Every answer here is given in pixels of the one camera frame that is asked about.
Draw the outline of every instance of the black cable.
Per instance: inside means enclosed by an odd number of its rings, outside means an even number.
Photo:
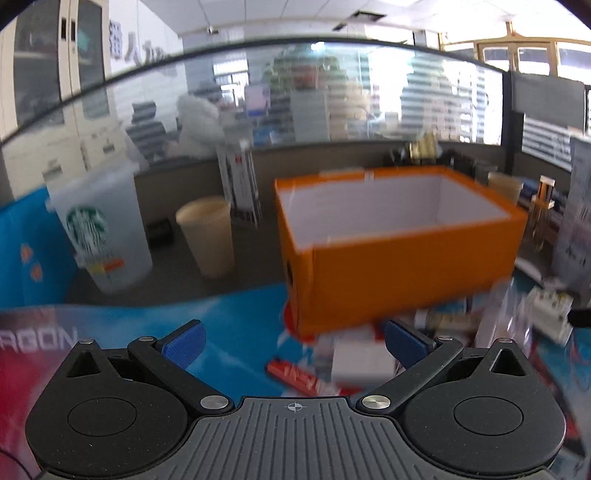
[[[13,462],[15,462],[20,468],[22,468],[22,470],[27,474],[27,476],[29,477],[29,480],[35,480],[33,478],[33,476],[29,473],[29,470],[27,470],[27,467],[25,467],[21,461],[16,458],[13,454],[11,454],[10,452],[7,452],[6,450],[4,450],[2,447],[0,447],[0,453],[5,455],[6,457],[10,458],[10,460],[12,460]]]

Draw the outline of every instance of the orange box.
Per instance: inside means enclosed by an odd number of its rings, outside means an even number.
[[[276,180],[295,327],[313,335],[509,277],[527,214],[445,167]]]

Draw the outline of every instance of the green circular logo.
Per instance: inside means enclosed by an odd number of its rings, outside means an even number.
[[[68,231],[74,243],[88,254],[100,254],[107,243],[107,221],[93,207],[74,207],[66,216]]]

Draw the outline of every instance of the gray ribbed plate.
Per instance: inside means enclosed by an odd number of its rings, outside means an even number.
[[[57,480],[45,475],[43,480]],[[246,398],[197,422],[170,458],[128,480],[452,480],[420,458],[393,422],[354,412],[344,398]],[[546,471],[533,480],[553,477]]]

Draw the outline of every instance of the cabinet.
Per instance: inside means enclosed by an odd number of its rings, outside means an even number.
[[[108,0],[38,0],[4,28],[0,136],[46,114],[2,148],[15,197],[85,171],[80,137],[116,128],[112,94],[99,89],[51,110],[109,75]]]

